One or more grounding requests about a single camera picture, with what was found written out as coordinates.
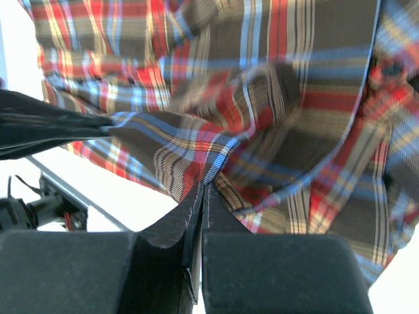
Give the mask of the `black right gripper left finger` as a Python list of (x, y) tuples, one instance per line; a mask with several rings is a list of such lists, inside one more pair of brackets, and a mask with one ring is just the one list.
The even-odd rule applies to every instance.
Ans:
[(203, 194), (141, 232), (1, 232), (1, 312), (191, 313)]

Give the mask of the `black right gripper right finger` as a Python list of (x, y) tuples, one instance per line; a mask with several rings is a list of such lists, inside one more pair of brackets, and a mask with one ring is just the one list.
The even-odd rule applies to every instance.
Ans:
[(371, 313), (347, 242), (333, 235), (253, 234), (212, 185), (203, 202), (207, 313)]

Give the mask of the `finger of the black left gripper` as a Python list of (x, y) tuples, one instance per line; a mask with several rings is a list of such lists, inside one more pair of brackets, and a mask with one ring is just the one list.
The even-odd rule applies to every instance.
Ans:
[(108, 137), (113, 122), (81, 114), (45, 101), (1, 90), (1, 159), (14, 160), (54, 147)]

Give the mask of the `plaid long sleeve shirt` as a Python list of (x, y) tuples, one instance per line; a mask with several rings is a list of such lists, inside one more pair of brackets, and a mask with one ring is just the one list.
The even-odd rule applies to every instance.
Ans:
[(254, 233), (345, 238), (372, 284), (418, 224), (417, 1), (22, 1), (68, 149)]

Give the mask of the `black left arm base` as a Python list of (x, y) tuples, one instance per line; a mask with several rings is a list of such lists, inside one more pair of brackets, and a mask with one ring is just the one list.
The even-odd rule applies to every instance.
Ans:
[(25, 203), (11, 194), (12, 177), (7, 181), (7, 197), (1, 199), (1, 232), (7, 230), (35, 230), (51, 222), (59, 222), (67, 231), (86, 231), (88, 206), (65, 191), (48, 177), (41, 175), (40, 187), (35, 188), (15, 175), (23, 185), (40, 196)]

